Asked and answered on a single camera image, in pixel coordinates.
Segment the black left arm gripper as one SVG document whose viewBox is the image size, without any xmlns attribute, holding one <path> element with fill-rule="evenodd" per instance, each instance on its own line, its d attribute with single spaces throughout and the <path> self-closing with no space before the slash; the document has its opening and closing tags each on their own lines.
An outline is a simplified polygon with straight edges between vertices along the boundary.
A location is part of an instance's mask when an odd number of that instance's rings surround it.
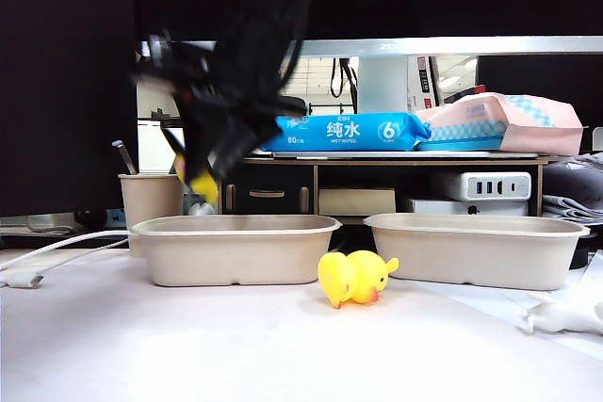
<svg viewBox="0 0 603 402">
<path fill-rule="evenodd" d="M 296 53 L 282 72 L 291 43 Z M 149 57 L 139 63 L 132 79 L 174 98 L 185 141 L 186 185 L 207 186 L 224 179 L 279 134 L 277 117 L 306 113 L 304 101 L 281 93 L 301 44 L 283 33 L 235 33 L 218 39 L 211 49 L 149 37 Z"/>
</svg>

